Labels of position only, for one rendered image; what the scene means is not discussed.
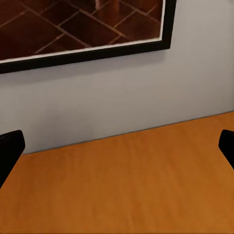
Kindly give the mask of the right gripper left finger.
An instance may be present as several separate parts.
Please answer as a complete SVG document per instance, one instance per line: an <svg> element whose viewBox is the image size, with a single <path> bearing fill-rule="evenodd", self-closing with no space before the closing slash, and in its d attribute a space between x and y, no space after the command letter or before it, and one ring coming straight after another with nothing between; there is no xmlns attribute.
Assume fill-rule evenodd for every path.
<svg viewBox="0 0 234 234"><path fill-rule="evenodd" d="M25 149L22 130L0 135L0 189Z"/></svg>

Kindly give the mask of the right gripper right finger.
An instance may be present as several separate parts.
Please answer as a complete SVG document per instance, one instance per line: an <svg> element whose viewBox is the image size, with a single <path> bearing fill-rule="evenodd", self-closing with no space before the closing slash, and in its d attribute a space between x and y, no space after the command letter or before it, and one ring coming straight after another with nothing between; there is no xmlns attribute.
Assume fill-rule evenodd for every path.
<svg viewBox="0 0 234 234"><path fill-rule="evenodd" d="M234 131L223 130L218 146L234 169Z"/></svg>

